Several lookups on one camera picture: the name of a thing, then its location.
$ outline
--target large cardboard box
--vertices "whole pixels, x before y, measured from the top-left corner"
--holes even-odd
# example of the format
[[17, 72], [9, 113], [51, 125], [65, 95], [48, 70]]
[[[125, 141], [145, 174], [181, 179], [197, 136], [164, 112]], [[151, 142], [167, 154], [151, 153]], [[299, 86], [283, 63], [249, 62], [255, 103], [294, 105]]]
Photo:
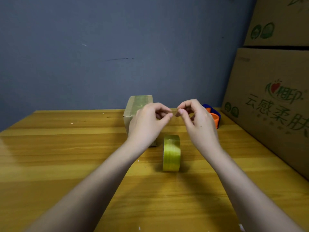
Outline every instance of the large cardboard box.
[[[123, 121], [125, 122], [127, 134], [129, 133], [130, 121], [132, 120], [133, 116], [136, 115], [137, 110], [143, 108], [143, 106], [152, 102], [152, 95], [138, 95], [131, 96], [129, 98], [125, 112], [123, 113]], [[154, 141], [150, 146], [155, 147], [156, 141]]]
[[309, 0], [257, 0], [245, 46], [309, 46]]
[[222, 112], [309, 180], [309, 51], [238, 49]]

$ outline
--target forearm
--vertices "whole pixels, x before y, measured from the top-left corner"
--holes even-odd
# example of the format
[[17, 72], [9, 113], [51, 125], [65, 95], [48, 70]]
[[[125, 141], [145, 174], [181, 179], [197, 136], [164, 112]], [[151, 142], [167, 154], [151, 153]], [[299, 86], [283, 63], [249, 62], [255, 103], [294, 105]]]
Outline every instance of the forearm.
[[201, 150], [214, 168], [246, 231], [303, 231], [222, 150]]
[[132, 144], [123, 144], [27, 231], [93, 231], [140, 154]]

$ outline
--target wooden table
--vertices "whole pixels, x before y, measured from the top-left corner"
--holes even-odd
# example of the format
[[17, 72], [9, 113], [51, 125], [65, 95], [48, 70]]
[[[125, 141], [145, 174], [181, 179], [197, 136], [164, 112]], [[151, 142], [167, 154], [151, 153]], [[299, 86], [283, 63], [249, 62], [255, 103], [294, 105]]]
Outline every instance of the wooden table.
[[[20, 231], [125, 140], [123, 110], [37, 111], [0, 133], [0, 231]], [[162, 139], [181, 141], [179, 173], [162, 172]], [[309, 230], [309, 183], [222, 115], [222, 147], [249, 177]], [[240, 231], [211, 166], [173, 117], [132, 165], [96, 231]]]

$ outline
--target clear packing tape roll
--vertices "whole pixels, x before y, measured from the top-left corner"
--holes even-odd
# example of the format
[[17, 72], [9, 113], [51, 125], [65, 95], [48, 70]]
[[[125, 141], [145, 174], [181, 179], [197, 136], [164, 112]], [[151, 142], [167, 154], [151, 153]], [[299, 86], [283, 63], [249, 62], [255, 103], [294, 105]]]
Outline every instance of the clear packing tape roll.
[[180, 167], [180, 138], [165, 135], [163, 146], [163, 171], [178, 172]]

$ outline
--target wall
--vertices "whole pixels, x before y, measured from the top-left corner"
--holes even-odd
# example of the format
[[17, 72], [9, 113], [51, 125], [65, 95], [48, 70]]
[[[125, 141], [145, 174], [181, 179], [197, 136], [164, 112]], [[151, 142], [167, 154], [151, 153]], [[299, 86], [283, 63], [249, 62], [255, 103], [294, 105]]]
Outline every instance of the wall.
[[0, 0], [0, 130], [152, 94], [220, 106], [256, 0]]

